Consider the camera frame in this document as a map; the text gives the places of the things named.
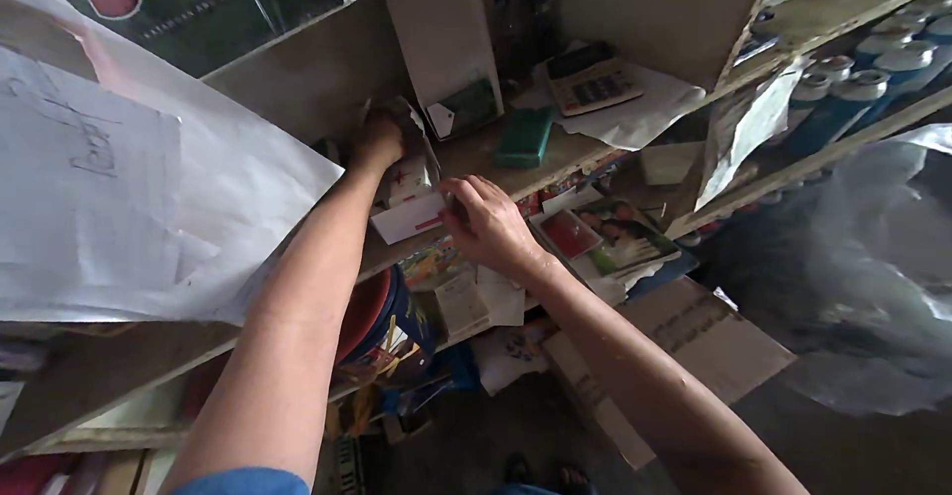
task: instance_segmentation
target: forearm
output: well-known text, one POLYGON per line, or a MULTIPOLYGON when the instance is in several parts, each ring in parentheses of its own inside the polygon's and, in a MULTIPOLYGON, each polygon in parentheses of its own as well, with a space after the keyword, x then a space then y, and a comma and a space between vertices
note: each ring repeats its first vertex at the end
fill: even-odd
POLYGON ((385 169, 352 166, 304 221, 248 311, 167 489, 241 466, 285 469, 313 482, 341 321, 385 169))
POLYGON ((523 283, 683 488, 803 493, 730 408, 561 264, 523 283))

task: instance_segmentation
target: calculator keypad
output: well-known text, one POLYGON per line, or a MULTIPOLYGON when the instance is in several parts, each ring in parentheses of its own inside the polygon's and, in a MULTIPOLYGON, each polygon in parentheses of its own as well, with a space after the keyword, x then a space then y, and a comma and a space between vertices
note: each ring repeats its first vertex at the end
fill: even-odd
POLYGON ((594 65, 576 75, 567 76, 551 82, 553 93, 559 105, 565 110, 578 110, 581 107, 610 105, 613 99, 631 98, 640 95, 628 75, 617 65, 594 65))

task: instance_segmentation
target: hand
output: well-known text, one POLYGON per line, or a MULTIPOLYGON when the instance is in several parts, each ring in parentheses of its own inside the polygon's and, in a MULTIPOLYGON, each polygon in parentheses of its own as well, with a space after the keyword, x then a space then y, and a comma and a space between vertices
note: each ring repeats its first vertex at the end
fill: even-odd
POLYGON ((373 167, 381 172, 404 155, 404 133, 386 111, 374 111, 363 122, 351 165, 373 167))
POLYGON ((469 260, 522 286, 530 286, 532 278, 558 263, 535 241, 516 203, 499 186, 478 175, 467 175, 443 180, 440 189, 456 197, 470 216, 466 225, 450 210, 440 214, 446 230, 469 260))

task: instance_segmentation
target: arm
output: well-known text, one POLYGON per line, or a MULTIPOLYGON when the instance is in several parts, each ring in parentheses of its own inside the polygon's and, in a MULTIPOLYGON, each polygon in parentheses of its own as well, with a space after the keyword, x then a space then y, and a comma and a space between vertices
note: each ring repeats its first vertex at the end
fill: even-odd
POLYGON ((374 193, 402 153, 375 119, 363 149, 304 221, 248 311, 241 337, 163 491, 236 467, 288 470, 313 485, 330 372, 360 268, 374 193))
POLYGON ((467 176, 444 188, 470 216, 444 213, 456 244, 532 293, 685 492, 806 493, 730 408, 545 252, 498 186, 467 176))

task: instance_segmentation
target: blue shirt sleeve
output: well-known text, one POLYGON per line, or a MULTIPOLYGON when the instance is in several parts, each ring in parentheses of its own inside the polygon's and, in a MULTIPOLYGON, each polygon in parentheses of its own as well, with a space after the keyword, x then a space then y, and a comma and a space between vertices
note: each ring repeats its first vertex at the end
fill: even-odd
POLYGON ((310 495, 310 489, 290 471, 241 467, 196 478, 172 495, 310 495))

